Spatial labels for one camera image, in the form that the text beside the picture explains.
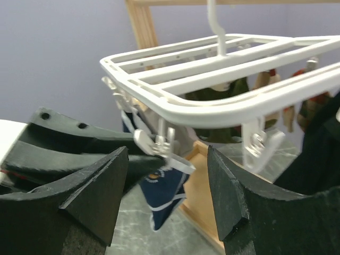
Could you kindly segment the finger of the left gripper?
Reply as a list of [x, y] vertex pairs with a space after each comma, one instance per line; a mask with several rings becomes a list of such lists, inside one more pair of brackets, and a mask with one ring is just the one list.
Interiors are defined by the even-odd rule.
[[70, 154], [108, 154], [122, 146], [138, 153], [131, 133], [102, 129], [45, 107], [33, 113], [19, 141]]
[[[36, 185], [59, 180], [106, 157], [106, 154], [69, 154], [16, 142], [4, 158], [4, 170], [25, 177]], [[143, 178], [159, 170], [165, 160], [141, 152], [128, 153], [124, 191], [130, 191]]]

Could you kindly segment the wooden clothes rack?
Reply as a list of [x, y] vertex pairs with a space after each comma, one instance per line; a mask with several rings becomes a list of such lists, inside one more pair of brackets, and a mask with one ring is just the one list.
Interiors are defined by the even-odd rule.
[[[135, 36], [141, 49], [157, 47], [154, 24], [149, 11], [149, 1], [128, 1], [129, 15]], [[184, 186], [189, 199], [181, 206], [183, 212], [218, 247], [224, 247], [218, 238], [217, 224], [208, 177], [208, 147], [196, 143], [190, 159], [194, 160], [198, 172]]]

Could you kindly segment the orange patterned hanging sock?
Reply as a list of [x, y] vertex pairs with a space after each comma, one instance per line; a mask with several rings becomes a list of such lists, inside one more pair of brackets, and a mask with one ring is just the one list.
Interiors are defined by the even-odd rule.
[[293, 122], [296, 120], [297, 124], [303, 132], [314, 119], [315, 115], [332, 99], [329, 92], [324, 92], [320, 95], [314, 96], [304, 100], [301, 104], [300, 110], [295, 115], [295, 106], [289, 106], [283, 109], [283, 124], [289, 133], [294, 131]]

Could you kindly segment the striped hanging sock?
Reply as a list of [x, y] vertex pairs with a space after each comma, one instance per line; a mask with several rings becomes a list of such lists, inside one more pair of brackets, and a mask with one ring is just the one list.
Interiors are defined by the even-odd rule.
[[260, 72], [257, 76], [256, 82], [253, 86], [253, 90], [271, 85], [273, 83], [279, 82], [281, 80], [280, 75], [277, 73], [276, 69], [271, 69], [266, 72]]

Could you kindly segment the white plastic clip hanger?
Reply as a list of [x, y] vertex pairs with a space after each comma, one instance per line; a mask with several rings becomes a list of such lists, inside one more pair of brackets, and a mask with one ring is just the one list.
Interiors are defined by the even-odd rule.
[[243, 77], [339, 49], [339, 36], [227, 34], [218, 23], [215, 1], [208, 1], [207, 12], [213, 36], [104, 57], [104, 82], [124, 110], [136, 99], [160, 116], [155, 142], [144, 127], [134, 132], [145, 153], [172, 163], [175, 132], [164, 127], [165, 121], [196, 129], [240, 125], [244, 168], [258, 173], [285, 136], [281, 131], [266, 134], [266, 116], [337, 86], [339, 64], [236, 96], [199, 101], [184, 95], [202, 89], [224, 93]]

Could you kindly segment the black hanging underwear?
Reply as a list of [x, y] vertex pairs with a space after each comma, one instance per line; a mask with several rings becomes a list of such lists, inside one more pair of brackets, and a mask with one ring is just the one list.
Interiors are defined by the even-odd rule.
[[325, 95], [320, 106], [303, 124], [302, 151], [275, 180], [276, 186], [306, 195], [339, 186], [339, 94]]

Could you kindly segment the navy blue white-trimmed underwear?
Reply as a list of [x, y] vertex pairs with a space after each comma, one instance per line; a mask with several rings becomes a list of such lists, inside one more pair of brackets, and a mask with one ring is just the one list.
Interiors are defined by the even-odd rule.
[[123, 194], [139, 185], [151, 209], [150, 224], [158, 231], [172, 212], [186, 199], [184, 184], [194, 172], [195, 167], [181, 156], [174, 155], [171, 169], [153, 171], [141, 163], [129, 162]]

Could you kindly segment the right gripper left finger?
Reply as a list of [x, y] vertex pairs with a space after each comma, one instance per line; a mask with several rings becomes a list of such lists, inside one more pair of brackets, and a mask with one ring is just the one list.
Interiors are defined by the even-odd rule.
[[30, 192], [1, 196], [1, 254], [104, 254], [121, 203], [128, 151]]

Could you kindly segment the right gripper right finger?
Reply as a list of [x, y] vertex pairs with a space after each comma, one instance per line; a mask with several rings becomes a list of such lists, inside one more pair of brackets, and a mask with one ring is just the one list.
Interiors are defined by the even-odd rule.
[[302, 195], [208, 148], [218, 238], [227, 254], [339, 254], [339, 188]]

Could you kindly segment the olive green hanging underwear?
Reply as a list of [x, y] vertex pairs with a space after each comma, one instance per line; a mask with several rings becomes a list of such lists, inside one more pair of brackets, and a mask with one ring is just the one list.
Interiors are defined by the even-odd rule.
[[200, 140], [209, 143], [241, 142], [241, 125], [258, 117], [264, 117], [265, 130], [273, 127], [279, 112], [259, 112], [259, 94], [254, 91], [243, 77], [186, 93], [185, 99], [196, 106], [189, 107], [190, 127]]

